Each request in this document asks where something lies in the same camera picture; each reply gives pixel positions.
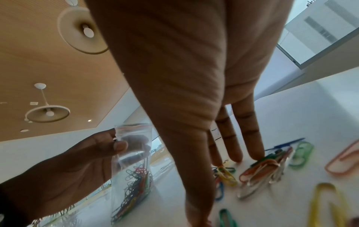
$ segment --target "red paper clip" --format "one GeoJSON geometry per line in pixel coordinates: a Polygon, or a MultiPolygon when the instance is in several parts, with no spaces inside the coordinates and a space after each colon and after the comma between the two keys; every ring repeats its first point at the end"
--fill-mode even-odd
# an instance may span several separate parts
{"type": "Polygon", "coordinates": [[[336,175],[336,176],[344,176],[344,175],[348,175],[350,174],[357,166],[359,166],[359,161],[357,161],[356,163],[354,163],[349,169],[347,169],[346,171],[344,172],[334,172],[334,171],[331,171],[329,170],[329,167],[334,163],[334,162],[343,162],[345,160],[348,160],[354,156],[357,156],[359,155],[359,150],[356,149],[352,152],[350,152],[349,154],[347,155],[344,155],[349,149],[351,149],[354,145],[356,145],[357,143],[359,143],[359,139],[356,140],[354,143],[352,143],[351,145],[349,145],[347,148],[345,148],[342,152],[340,152],[335,158],[333,158],[330,162],[328,162],[328,164],[324,167],[324,169],[330,173],[330,174],[333,174],[333,175],[336,175]]]}

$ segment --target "ceiling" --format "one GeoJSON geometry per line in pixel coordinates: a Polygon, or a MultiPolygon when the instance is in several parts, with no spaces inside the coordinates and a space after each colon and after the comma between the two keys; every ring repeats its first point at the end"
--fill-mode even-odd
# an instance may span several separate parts
{"type": "Polygon", "coordinates": [[[57,17],[67,7],[65,0],[0,1],[0,141],[97,127],[128,89],[109,51],[84,54],[61,38],[57,17]],[[24,121],[36,107],[30,102],[44,105],[35,83],[45,83],[47,102],[69,108],[70,116],[24,121]]]}

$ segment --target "ziplock bag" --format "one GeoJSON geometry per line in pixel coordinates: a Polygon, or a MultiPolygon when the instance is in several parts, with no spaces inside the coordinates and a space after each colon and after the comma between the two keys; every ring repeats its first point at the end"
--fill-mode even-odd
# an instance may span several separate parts
{"type": "Polygon", "coordinates": [[[151,191],[152,127],[150,124],[115,127],[116,139],[127,141],[128,149],[112,158],[112,224],[129,214],[151,191]]]}

